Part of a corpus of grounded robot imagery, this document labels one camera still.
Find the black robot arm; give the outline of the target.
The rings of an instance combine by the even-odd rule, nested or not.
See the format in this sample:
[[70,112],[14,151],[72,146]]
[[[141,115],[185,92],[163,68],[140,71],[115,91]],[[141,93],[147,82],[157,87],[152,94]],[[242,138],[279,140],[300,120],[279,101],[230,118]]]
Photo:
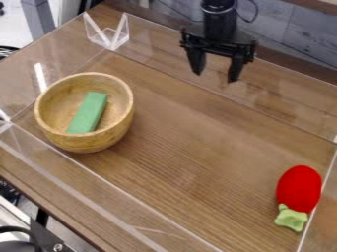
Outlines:
[[180,28],[180,47],[185,50],[192,72],[199,76],[205,68],[207,54],[230,59],[227,81],[239,80],[243,66],[254,61],[258,40],[236,25],[240,18],[246,23],[256,19],[259,9],[250,20],[238,12],[238,0],[201,0],[203,20]]

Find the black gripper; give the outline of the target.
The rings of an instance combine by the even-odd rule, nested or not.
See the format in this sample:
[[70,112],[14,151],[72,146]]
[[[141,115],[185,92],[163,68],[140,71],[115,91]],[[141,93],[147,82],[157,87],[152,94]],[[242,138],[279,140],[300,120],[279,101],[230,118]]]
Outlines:
[[185,50],[192,72],[197,76],[201,74],[205,67],[205,54],[215,54],[231,58],[227,81],[230,83],[235,82],[244,63],[254,61],[258,45],[256,38],[242,29],[235,29],[230,37],[223,40],[204,38],[201,30],[187,28],[180,29],[180,36],[180,46]]

